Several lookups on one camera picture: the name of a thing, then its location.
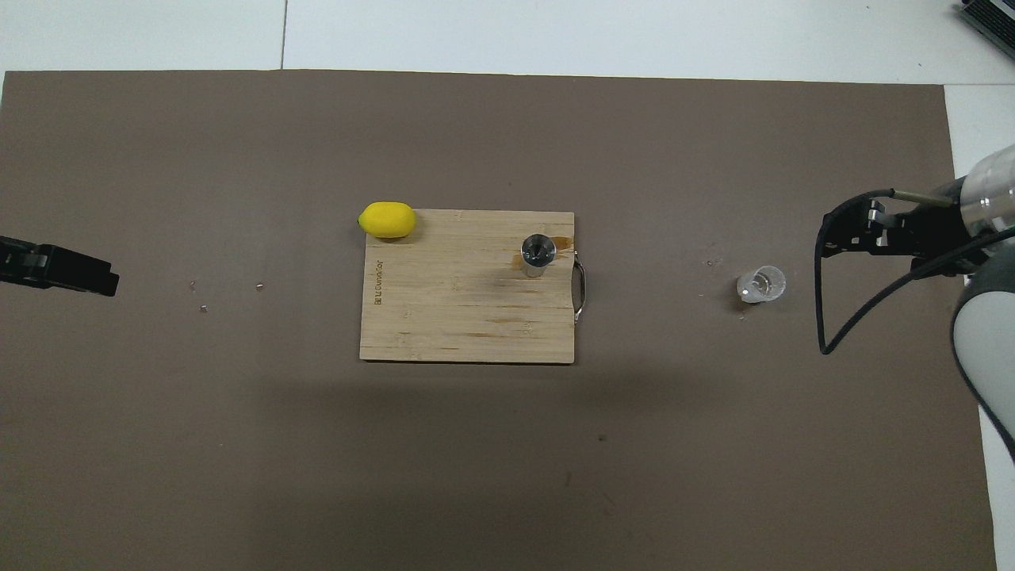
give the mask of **plastic cup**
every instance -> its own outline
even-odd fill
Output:
[[[783,292],[786,292],[786,275],[775,266],[761,266],[737,279],[737,294],[749,304],[770,302]]]

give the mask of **brown tabletop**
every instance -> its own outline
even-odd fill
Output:
[[[933,85],[8,73],[0,232],[122,277],[0,283],[0,566],[992,569],[958,279],[814,336],[821,215],[951,177]],[[576,212],[577,363],[358,361],[381,199]]]

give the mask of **cutting board handle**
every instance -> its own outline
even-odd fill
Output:
[[[574,249],[574,269],[578,270],[579,295],[578,305],[574,306],[574,324],[578,324],[578,318],[582,315],[582,310],[585,308],[585,266],[578,259],[578,249]]]

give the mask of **yellow lemon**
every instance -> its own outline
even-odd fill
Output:
[[[374,202],[359,214],[359,227],[375,237],[402,237],[416,227],[416,213],[404,202]]]

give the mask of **white floor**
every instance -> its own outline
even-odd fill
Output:
[[[0,0],[0,71],[284,67],[940,83],[961,175],[1015,142],[1015,60],[961,22],[958,5]],[[1015,571],[1015,467],[982,421],[998,568]]]

